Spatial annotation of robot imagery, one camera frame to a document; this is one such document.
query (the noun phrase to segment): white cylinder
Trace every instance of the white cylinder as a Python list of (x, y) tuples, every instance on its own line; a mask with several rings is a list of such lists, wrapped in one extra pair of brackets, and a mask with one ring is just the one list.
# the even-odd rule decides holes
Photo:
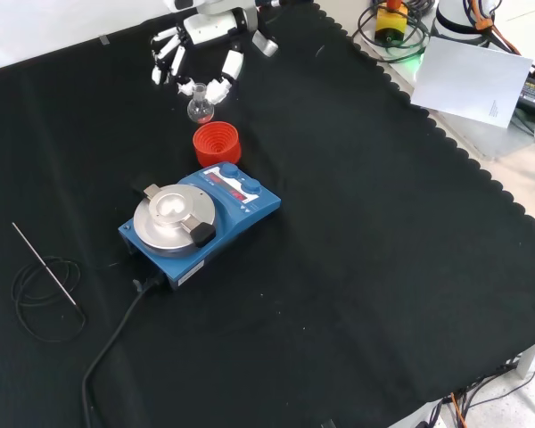
[[(486, 15), (496, 6), (497, 2), (498, 0), (481, 0), (481, 7)], [(448, 21), (452, 21), (455, 24), (472, 27), (472, 23), (467, 19), (467, 15), (465, 14), (463, 0), (440, 0), (438, 9), (441, 15)], [(434, 19), (433, 25), (442, 36), (454, 38), (455, 40), (475, 40), (476, 38), (480, 37), (477, 34), (455, 33), (454, 31), (442, 27), (437, 18)]]

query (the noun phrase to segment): red digital display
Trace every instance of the red digital display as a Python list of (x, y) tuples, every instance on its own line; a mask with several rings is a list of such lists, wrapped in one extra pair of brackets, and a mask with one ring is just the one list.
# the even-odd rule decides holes
[(224, 181), (222, 178), (218, 177), (213, 172), (210, 172), (207, 174), (211, 181), (213, 181), (215, 184), (219, 185), (220, 187), (224, 187), (235, 199), (242, 202), (246, 200), (246, 196), (238, 192), (236, 189), (234, 189), (231, 185), (229, 185), (226, 181)]
[(245, 201), (246, 198), (243, 197), (243, 194), (236, 192), (236, 190), (232, 189), (230, 191), (230, 194), (235, 197), (238, 201)]

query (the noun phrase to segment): table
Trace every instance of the table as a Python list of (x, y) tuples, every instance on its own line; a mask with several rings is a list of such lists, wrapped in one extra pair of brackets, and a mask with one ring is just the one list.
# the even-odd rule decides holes
[[(128, 182), (197, 168), (186, 100), (150, 82), (148, 40), (169, 25), (0, 70), (0, 426), (79, 426), (80, 377), (146, 274), (104, 268)], [(534, 222), (316, 8), (273, 30), (281, 52), (244, 43), (217, 117), (282, 209), (144, 302), (95, 376), (109, 426), (384, 427), (535, 342)], [(210, 53), (190, 75), (223, 61)], [(84, 265), (89, 326), (69, 345), (16, 324), (4, 285), (31, 258), (11, 220)]]

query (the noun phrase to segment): red silicone holder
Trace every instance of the red silicone holder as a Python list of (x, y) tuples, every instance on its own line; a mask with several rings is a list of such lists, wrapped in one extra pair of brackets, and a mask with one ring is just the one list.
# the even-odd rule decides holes
[(210, 122), (198, 129), (193, 144), (204, 168), (219, 162), (237, 163), (242, 156), (238, 131), (225, 122)]

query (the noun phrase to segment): metal rod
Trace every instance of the metal rod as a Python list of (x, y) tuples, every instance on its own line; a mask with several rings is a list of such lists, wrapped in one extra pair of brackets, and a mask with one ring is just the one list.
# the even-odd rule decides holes
[(39, 255), (39, 253), (34, 249), (34, 247), (32, 247), (32, 244), (29, 243), (28, 241), (28, 238), (26, 238), (26, 236), (24, 236), (24, 234), (21, 232), (21, 230), (16, 226), (16, 224), (14, 222), (12, 222), (12, 226), (14, 226), (14, 229), (16, 229), (16, 232), (18, 232), (18, 234), (20, 234), (21, 236), (21, 239), (24, 240), (24, 242), (26, 243), (26, 245), (28, 245), (28, 247), (32, 250), (32, 252), (34, 253), (34, 255), (36, 256), (36, 258), (39, 260), (39, 262), (44, 265), (44, 268), (45, 270), (47, 270), (47, 273), (50, 274), (50, 276), (52, 277), (52, 279), (55, 281), (55, 283), (62, 289), (63, 293), (65, 294), (65, 297), (68, 298), (68, 300), (71, 302), (71, 304), (73, 306), (75, 306), (75, 309), (78, 310), (79, 313), (81, 313), (81, 309), (79, 308), (78, 304), (73, 300), (73, 298), (71, 297), (71, 295), (68, 293), (68, 291), (63, 288), (63, 285), (62, 283), (60, 282), (59, 279), (57, 279), (57, 276), (54, 275), (54, 272), (52, 272), (52, 269), (50, 269), (46, 263), (44, 262), (44, 259), (42, 259)]

